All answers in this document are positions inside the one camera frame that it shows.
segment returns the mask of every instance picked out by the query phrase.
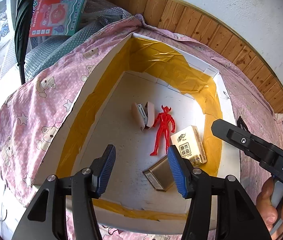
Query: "yellow tape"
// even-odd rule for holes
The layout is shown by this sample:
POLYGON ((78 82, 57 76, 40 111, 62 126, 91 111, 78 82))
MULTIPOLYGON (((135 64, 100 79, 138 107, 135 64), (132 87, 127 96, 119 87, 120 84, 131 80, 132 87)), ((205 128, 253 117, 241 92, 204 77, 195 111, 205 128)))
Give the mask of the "yellow tape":
MULTIPOLYGON (((207 156, 207 163, 201 165, 200 168, 209 175, 216 176, 222 145, 221 140, 211 133, 212 122, 222 118, 216 84, 210 76, 191 68, 185 58, 168 45, 141 38, 131 38, 126 42, 110 62, 94 92, 88 95, 83 103, 67 136, 59 160, 57 176, 62 178, 71 175, 76 156, 79 154, 88 131, 95 121, 95 114, 120 75, 126 70, 147 72, 167 82, 182 94, 188 93, 196 99, 203 113, 206 114, 203 147, 207 156)), ((94 205, 131 218, 151 220, 187 218, 187 214, 130 210, 119 204, 101 199, 94 200, 94 205)))

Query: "bolt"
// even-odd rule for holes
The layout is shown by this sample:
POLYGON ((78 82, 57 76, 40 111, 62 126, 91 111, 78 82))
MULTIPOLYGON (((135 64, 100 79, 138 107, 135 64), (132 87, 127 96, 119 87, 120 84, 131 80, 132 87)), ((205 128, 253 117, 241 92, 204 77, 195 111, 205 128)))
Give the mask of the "bolt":
POLYGON ((89 169, 89 168, 84 168, 84 169, 82 170, 82 174, 84 174, 84 175, 87 175, 87 174, 89 174, 89 173, 91 173, 91 169, 89 169))
POLYGON ((227 179, 228 179, 229 181, 236 181, 236 177, 235 177, 234 175, 229 175, 229 176, 227 177, 227 179))
POLYGON ((56 179, 56 176, 55 175, 49 175, 48 177, 47 177, 47 180, 48 181, 54 181, 56 179))
POLYGON ((196 174, 196 175, 201 174, 201 172, 202 172, 202 171, 201 171, 201 169, 199 169, 199 168, 194 168, 194 169, 193 169, 193 173, 196 174))

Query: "red toy figure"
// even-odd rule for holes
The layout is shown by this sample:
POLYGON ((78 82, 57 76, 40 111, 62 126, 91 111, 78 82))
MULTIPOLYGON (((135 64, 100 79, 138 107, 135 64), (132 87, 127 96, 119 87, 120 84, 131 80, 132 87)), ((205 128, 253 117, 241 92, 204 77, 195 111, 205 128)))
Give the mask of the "red toy figure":
POLYGON ((158 120, 160 119, 160 126, 156 134, 156 142, 155 142, 155 150, 150 154, 150 156, 156 156, 157 155, 157 150, 159 147, 159 139, 160 136, 164 133, 165 134, 165 139, 166 139, 166 154, 168 151, 168 148, 170 146, 170 141, 169 141, 169 122, 172 124, 172 130, 171 132, 175 132, 175 121, 173 117, 168 114, 168 112, 171 110, 171 108, 168 108, 168 106, 163 107, 163 113, 159 113, 155 122, 154 122, 154 127, 156 126, 158 120))

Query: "human hand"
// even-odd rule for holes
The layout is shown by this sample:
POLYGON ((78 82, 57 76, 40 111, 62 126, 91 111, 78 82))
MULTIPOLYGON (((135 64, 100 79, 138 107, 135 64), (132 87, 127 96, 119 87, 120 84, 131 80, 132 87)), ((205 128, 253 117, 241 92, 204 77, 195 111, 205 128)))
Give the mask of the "human hand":
MULTIPOLYGON (((270 201, 270 196, 274 191, 274 179, 270 177, 262 186, 261 192, 257 196, 256 207, 259 211, 262 219, 264 220, 267 229, 270 231, 273 228, 273 224, 278 218, 277 209, 275 209, 270 201)), ((281 219, 283 220, 283 208, 281 211, 281 219)), ((277 239, 283 232, 283 223, 278 230, 271 236, 272 239, 277 239)))

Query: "pink blanket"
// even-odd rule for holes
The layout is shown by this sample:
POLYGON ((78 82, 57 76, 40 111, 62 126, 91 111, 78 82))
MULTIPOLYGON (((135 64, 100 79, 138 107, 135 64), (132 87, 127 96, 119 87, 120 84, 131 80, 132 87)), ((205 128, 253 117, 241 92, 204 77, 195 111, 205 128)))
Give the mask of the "pink blanket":
MULTIPOLYGON (((35 175, 61 124, 71 112, 89 74, 103 57, 129 33, 136 32, 188 52, 220 71, 228 90, 235 118, 241 115, 253 134, 283 148, 283 126, 251 81, 231 62, 184 35, 159 30, 144 23, 141 15, 110 24, 83 44, 43 70, 9 96, 0 110, 0 176, 16 198, 27 206, 35 190, 35 175)), ((269 174, 255 161, 241 155, 241 177, 253 200, 269 174)), ((70 239, 74 239, 72 215, 68 214, 70 239)), ((129 232, 113 237, 146 239, 129 232)))

